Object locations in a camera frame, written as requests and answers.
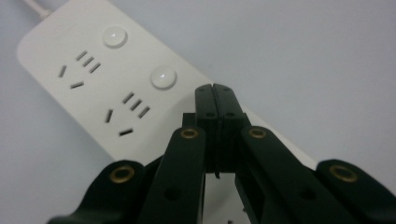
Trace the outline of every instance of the power strip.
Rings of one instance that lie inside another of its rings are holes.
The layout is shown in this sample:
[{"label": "power strip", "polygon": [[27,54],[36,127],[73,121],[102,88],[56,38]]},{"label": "power strip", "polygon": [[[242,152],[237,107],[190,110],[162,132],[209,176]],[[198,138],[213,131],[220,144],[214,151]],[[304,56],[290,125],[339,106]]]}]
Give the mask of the power strip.
[{"label": "power strip", "polygon": [[[112,158],[143,164],[163,154],[183,113],[194,111],[194,90],[212,83],[106,0],[69,1],[22,40],[18,58]],[[244,110],[253,124],[271,129]],[[315,166],[272,130],[302,163]],[[213,189],[218,184],[206,181],[212,200],[224,191]],[[241,203],[229,194],[227,213],[238,219]]]}]

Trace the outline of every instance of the socket slot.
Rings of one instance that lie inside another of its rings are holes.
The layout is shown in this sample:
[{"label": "socket slot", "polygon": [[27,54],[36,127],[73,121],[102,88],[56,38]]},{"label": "socket slot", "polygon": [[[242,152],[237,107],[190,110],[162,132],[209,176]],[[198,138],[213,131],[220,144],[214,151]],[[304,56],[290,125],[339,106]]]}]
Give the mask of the socket slot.
[{"label": "socket slot", "polygon": [[90,57],[87,61],[85,61],[85,63],[82,66],[86,67],[92,61],[93,61],[93,57]]},{"label": "socket slot", "polygon": [[64,65],[61,69],[61,72],[59,73],[59,77],[64,77],[64,73],[66,72],[66,65]]},{"label": "socket slot", "polygon": [[80,54],[77,56],[76,61],[81,60],[87,53],[88,53],[87,50],[84,50],[82,53],[80,53]]},{"label": "socket slot", "polygon": [[124,131],[121,131],[120,133],[119,133],[119,135],[120,135],[120,137],[121,136],[124,136],[124,135],[126,135],[126,134],[129,134],[129,133],[133,133],[134,132],[134,129],[127,129],[127,130],[124,130]]},{"label": "socket slot", "polygon": [[144,109],[142,110],[142,112],[140,112],[140,114],[138,115],[138,117],[139,117],[140,119],[142,119],[143,117],[145,117],[145,115],[146,115],[148,112],[149,112],[149,106],[146,106],[146,108],[144,108]]},{"label": "socket slot", "polygon": [[134,111],[137,109],[137,107],[142,104],[142,101],[139,99],[136,101],[136,103],[134,103],[134,105],[132,105],[131,110]]},{"label": "socket slot", "polygon": [[70,85],[70,89],[75,89],[75,88],[81,87],[81,86],[83,86],[83,85],[84,85],[84,82],[81,81],[81,82],[78,82],[78,83],[75,83],[75,84]]},{"label": "socket slot", "polygon": [[126,104],[129,100],[131,100],[131,98],[134,97],[134,93],[131,92],[129,93],[124,99],[123,99],[123,103]]},{"label": "socket slot", "polygon": [[113,116],[113,110],[112,109],[109,109],[108,110],[108,112],[107,112],[107,115],[106,115],[106,120],[105,120],[105,122],[106,123],[109,123],[110,121],[111,121],[111,117]]},{"label": "socket slot", "polygon": [[90,73],[92,74],[100,65],[100,63],[97,63],[93,68],[91,68]]}]

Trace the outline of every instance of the round white button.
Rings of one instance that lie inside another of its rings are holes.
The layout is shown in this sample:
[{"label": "round white button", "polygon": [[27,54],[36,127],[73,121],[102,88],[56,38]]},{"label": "round white button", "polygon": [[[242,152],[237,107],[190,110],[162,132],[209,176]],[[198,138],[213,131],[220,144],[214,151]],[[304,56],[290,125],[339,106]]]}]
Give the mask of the round white button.
[{"label": "round white button", "polygon": [[128,39],[126,31],[118,26],[109,27],[103,33],[103,42],[112,49],[122,47]]},{"label": "round white button", "polygon": [[159,90],[171,89],[177,80],[177,73],[174,68],[162,65],[154,69],[151,73],[151,83]]}]

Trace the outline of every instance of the white cable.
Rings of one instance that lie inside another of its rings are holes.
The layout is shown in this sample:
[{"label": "white cable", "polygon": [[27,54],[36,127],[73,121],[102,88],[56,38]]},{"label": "white cable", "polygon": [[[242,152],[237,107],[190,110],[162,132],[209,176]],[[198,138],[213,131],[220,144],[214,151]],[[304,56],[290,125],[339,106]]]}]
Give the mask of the white cable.
[{"label": "white cable", "polygon": [[40,19],[46,19],[51,11],[49,9],[45,9],[40,6],[35,0],[23,0],[32,10],[34,10],[38,15],[40,15]]}]

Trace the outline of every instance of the screw hole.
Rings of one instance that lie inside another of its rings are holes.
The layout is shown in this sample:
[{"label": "screw hole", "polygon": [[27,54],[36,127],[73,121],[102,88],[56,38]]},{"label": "screw hole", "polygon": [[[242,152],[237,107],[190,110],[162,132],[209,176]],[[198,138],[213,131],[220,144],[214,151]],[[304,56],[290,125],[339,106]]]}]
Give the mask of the screw hole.
[{"label": "screw hole", "polygon": [[254,138],[264,138],[267,135],[265,131],[258,128],[250,129],[248,133]]},{"label": "screw hole", "polygon": [[332,173],[332,175],[336,178],[348,183],[353,183],[358,180],[358,175],[356,175],[355,172],[343,165],[331,166],[330,173]]},{"label": "screw hole", "polygon": [[134,177],[134,168],[129,165],[120,166],[110,174],[110,180],[116,184],[122,184]]},{"label": "screw hole", "polygon": [[185,129],[181,131],[181,136],[187,139],[192,139],[198,136],[198,132],[194,129]]}]

